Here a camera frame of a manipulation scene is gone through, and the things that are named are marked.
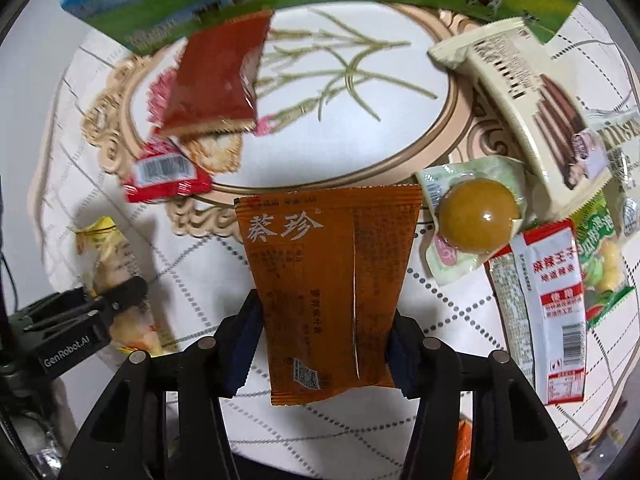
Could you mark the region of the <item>cream chocolate stick box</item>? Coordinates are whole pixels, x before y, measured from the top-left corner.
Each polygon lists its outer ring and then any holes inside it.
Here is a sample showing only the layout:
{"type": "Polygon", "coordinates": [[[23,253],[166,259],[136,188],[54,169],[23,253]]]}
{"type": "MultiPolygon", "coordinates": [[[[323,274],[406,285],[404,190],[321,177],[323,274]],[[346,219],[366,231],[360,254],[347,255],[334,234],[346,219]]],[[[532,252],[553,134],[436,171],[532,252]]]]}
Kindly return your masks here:
{"type": "Polygon", "coordinates": [[[535,176],[539,219],[574,214],[611,179],[604,142],[570,93],[570,75],[521,18],[442,40],[428,55],[469,77],[514,133],[535,176]]]}

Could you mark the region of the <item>dark red biscuit packet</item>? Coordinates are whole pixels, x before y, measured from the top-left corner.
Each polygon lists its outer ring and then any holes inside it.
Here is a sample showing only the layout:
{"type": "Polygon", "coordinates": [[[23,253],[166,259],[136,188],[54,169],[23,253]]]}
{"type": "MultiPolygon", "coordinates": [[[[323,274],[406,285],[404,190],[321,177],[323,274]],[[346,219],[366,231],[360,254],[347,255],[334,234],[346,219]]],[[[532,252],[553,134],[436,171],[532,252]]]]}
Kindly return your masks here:
{"type": "Polygon", "coordinates": [[[190,37],[163,114],[162,136],[255,128],[254,83],[271,17],[270,11],[239,16],[190,37]]]}

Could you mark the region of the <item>egg yolk snack packet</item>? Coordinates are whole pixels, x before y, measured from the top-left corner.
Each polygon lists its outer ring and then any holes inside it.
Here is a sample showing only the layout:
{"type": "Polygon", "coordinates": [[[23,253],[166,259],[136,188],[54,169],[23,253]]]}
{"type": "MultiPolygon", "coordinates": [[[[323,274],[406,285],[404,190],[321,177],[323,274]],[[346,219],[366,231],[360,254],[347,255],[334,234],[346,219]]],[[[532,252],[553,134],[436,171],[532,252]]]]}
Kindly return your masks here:
{"type": "Polygon", "coordinates": [[[434,235],[425,260],[440,286],[478,269],[518,234],[528,215],[525,165],[491,155],[416,173],[434,235]]]}

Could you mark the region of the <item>white green wrapper packet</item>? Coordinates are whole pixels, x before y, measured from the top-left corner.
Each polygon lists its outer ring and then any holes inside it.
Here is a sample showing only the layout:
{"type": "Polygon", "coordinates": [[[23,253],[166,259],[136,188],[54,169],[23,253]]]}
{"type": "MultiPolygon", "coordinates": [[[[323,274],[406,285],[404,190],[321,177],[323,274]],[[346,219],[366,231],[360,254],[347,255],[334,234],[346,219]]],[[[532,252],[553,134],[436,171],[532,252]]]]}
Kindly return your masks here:
{"type": "Polygon", "coordinates": [[[612,179],[605,185],[618,239],[639,232],[639,107],[629,110],[590,110],[589,125],[602,139],[612,179]]]}

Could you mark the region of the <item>red white spicy strip packet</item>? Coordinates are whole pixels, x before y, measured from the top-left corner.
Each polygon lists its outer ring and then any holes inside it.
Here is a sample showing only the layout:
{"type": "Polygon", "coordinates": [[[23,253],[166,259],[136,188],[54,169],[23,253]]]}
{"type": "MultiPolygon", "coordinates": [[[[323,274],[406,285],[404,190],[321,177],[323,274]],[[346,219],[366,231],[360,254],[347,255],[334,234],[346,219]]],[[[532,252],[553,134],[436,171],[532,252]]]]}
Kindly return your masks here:
{"type": "Polygon", "coordinates": [[[518,234],[485,262],[485,270],[506,348],[541,402],[582,400],[587,323],[574,222],[518,234]]]}

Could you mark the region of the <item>green salad snack packet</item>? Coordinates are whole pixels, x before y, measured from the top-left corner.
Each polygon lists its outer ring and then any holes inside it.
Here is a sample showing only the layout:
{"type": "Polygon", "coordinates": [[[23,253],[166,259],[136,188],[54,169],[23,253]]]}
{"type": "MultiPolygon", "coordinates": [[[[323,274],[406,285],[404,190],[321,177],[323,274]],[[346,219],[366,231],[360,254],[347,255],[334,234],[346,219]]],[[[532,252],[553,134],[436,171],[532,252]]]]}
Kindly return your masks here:
{"type": "Polygon", "coordinates": [[[574,223],[587,327],[597,326],[631,291],[616,229],[603,192],[570,217],[574,223]]]}

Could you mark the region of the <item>yellow snack packet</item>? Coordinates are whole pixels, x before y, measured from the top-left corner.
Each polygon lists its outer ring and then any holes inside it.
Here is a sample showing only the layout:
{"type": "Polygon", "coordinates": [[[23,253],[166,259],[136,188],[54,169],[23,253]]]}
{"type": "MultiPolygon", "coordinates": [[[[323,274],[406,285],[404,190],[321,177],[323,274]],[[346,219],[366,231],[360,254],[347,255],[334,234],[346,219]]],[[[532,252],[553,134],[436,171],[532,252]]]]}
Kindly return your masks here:
{"type": "MultiPolygon", "coordinates": [[[[140,266],[128,238],[111,217],[103,216],[75,233],[78,272],[91,296],[141,278],[140,266]]],[[[149,300],[120,308],[108,326],[112,346],[124,353],[144,350],[162,356],[157,326],[149,300]]]]}

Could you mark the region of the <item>orange-brown snack packet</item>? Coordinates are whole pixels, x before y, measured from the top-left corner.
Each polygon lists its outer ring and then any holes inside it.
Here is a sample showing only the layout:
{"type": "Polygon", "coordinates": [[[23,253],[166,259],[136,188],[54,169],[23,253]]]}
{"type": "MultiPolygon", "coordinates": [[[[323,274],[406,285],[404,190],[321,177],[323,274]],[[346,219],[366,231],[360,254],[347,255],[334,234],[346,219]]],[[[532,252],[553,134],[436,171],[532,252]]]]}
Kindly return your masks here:
{"type": "Polygon", "coordinates": [[[386,340],[422,204],[415,184],[236,202],[264,312],[273,405],[392,385],[386,340]]]}

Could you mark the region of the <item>small red barcode packet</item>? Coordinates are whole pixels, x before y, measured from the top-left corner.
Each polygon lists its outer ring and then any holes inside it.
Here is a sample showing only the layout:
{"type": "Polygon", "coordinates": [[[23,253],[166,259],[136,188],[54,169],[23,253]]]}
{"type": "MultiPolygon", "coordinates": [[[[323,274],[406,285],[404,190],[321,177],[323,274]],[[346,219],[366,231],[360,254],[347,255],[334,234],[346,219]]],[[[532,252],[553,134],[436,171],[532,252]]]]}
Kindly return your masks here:
{"type": "Polygon", "coordinates": [[[153,131],[122,187],[128,203],[156,202],[208,193],[212,179],[174,142],[153,131]]]}

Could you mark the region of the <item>round cracker packet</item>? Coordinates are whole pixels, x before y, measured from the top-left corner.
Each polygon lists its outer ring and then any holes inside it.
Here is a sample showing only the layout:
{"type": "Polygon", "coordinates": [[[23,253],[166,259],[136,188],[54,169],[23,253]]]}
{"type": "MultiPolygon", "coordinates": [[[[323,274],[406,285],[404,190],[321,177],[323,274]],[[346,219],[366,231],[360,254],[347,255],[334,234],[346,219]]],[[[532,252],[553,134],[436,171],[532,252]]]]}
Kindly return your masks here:
{"type": "Polygon", "coordinates": [[[179,140],[192,162],[208,174],[230,174],[241,166],[242,134],[211,133],[179,140]]]}

